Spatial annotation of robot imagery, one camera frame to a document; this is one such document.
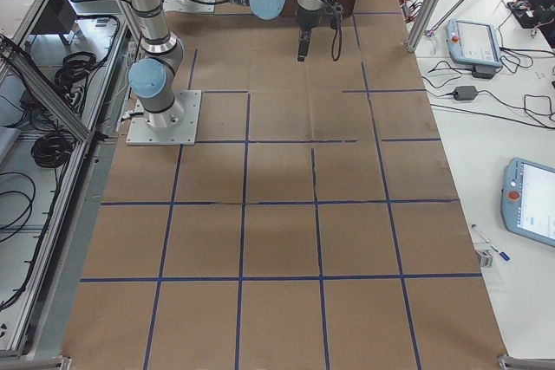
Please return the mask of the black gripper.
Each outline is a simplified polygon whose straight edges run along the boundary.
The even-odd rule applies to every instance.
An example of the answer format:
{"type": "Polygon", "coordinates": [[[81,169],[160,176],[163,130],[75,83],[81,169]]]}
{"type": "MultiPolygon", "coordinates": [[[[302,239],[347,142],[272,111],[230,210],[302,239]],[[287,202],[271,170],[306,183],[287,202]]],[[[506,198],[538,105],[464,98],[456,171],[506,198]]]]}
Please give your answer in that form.
{"type": "Polygon", "coordinates": [[[310,48],[311,30],[320,25],[323,16],[330,15],[330,27],[341,31],[343,6],[338,0],[297,0],[296,19],[300,26],[297,60],[304,62],[310,48]]]}

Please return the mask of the arm square base plate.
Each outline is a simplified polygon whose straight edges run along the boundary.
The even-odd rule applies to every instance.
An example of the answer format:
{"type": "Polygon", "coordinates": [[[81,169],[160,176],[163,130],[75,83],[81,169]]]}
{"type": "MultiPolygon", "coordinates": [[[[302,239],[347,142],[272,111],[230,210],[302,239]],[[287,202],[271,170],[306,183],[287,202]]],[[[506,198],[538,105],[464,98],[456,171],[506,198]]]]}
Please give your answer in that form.
{"type": "Polygon", "coordinates": [[[163,114],[149,113],[137,100],[126,143],[130,146],[193,146],[198,131],[201,100],[200,90],[179,91],[173,106],[163,114]]]}

